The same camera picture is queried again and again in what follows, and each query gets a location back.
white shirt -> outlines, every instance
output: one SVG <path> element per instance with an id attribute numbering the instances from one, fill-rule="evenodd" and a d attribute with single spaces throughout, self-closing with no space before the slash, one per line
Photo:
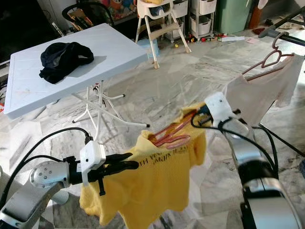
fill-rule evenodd
<path id="1" fill-rule="evenodd" d="M 242 74 L 224 88 L 232 110 L 240 109 L 241 117 L 249 125 L 257 125 L 274 101 L 278 107 L 290 104 L 302 68 L 304 56 L 294 54 L 276 64 L 284 67 L 274 73 L 247 81 Z"/>

white high chair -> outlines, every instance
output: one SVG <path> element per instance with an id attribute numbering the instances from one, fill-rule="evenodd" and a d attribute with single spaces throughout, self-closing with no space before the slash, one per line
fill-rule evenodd
<path id="1" fill-rule="evenodd" d="M 164 12 L 163 10 L 160 10 L 159 11 L 159 15 L 156 15 L 156 16 L 153 16 L 151 14 L 149 8 L 159 7 L 159 6 L 162 6 L 162 5 L 165 5 L 165 4 L 170 4 L 169 10 L 167 10 L 166 12 Z M 142 0 L 138 0 L 137 9 L 138 9 L 138 14 L 139 14 L 139 23 L 138 23 L 138 29 L 137 29 L 137 34 L 136 34 L 135 42 L 137 43 L 138 39 L 139 39 L 141 20 L 142 20 L 142 18 L 145 18 L 145 23 L 146 23 L 146 28 L 147 28 L 147 32 L 148 32 L 148 37 L 149 37 L 149 41 L 150 41 L 151 48 L 152 48 L 152 55 L 153 55 L 153 59 L 154 59 L 154 68 L 155 69 L 159 68 L 159 64 L 158 64 L 158 61 L 157 61 L 155 50 L 153 48 L 153 42 L 152 41 L 154 39 L 156 39 L 157 37 L 159 37 L 159 36 L 161 36 L 161 35 L 163 35 L 163 34 L 165 34 L 167 32 L 170 32 L 170 31 L 173 31 L 173 30 L 178 30 L 179 34 L 180 34 L 180 37 L 181 37 L 181 39 L 182 39 L 182 41 L 184 43 L 186 52 L 187 53 L 191 53 L 192 52 L 190 50 L 190 48 L 188 47 L 185 39 L 184 39 L 184 36 L 183 36 L 182 31 L 180 29 L 180 26 L 179 26 L 179 24 L 177 22 L 177 19 L 176 19 L 175 15 L 174 15 L 174 12 L 173 12 L 173 0 L 164 0 L 159 5 L 153 4 L 153 3 L 147 3 L 147 2 L 144 2 Z M 166 27 L 163 26 L 162 29 L 154 31 L 154 32 L 151 32 L 150 27 L 149 27 L 148 17 L 150 17 L 153 20 L 156 20 L 156 19 L 159 19 L 159 18 L 164 18 L 167 15 L 168 15 L 168 19 L 169 20 L 171 20 L 170 16 L 173 18 L 174 23 L 171 23 L 171 21 L 170 21 L 170 24 L 168 26 L 166 26 Z"/>

white folding table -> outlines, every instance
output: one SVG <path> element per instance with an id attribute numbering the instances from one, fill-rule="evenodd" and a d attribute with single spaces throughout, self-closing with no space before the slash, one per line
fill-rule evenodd
<path id="1" fill-rule="evenodd" d="M 90 64 L 79 66 L 57 84 L 51 84 L 39 77 L 40 70 L 43 69 L 40 56 L 50 44 L 55 42 L 78 42 L 81 45 L 87 46 L 93 52 L 94 61 Z M 13 119 L 72 94 L 86 103 L 86 110 L 80 117 L 85 114 L 89 115 L 96 129 L 95 139 L 100 131 L 101 112 L 127 125 L 149 127 L 148 124 L 124 121 L 116 110 L 114 110 L 116 115 L 113 115 L 102 108 L 103 99 L 106 99 L 114 109 L 110 100 L 124 97 L 124 95 L 116 97 L 104 95 L 102 82 L 146 60 L 147 54 L 144 49 L 107 24 L 97 25 L 16 52 L 10 57 L 10 71 L 4 113 Z M 98 90 L 99 105 L 90 102 L 88 99 L 90 87 L 95 83 L 100 83 Z M 85 87 L 87 87 L 87 98 L 76 94 Z M 98 110 L 97 124 L 95 124 L 89 112 L 88 105 Z"/>

green trash bin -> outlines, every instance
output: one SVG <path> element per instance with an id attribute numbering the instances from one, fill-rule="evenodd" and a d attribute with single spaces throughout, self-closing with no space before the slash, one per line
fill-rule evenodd
<path id="1" fill-rule="evenodd" d="M 232 34 L 244 30 L 252 0 L 218 0 L 215 30 Z"/>

wall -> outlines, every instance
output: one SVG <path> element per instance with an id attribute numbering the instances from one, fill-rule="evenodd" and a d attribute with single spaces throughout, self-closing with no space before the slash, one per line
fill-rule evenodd
<path id="1" fill-rule="evenodd" d="M 67 30 L 69 27 L 72 27 L 63 18 L 61 12 L 66 7 L 75 4 L 76 0 L 37 0 L 37 2 L 50 23 L 55 22 L 61 30 Z"/>

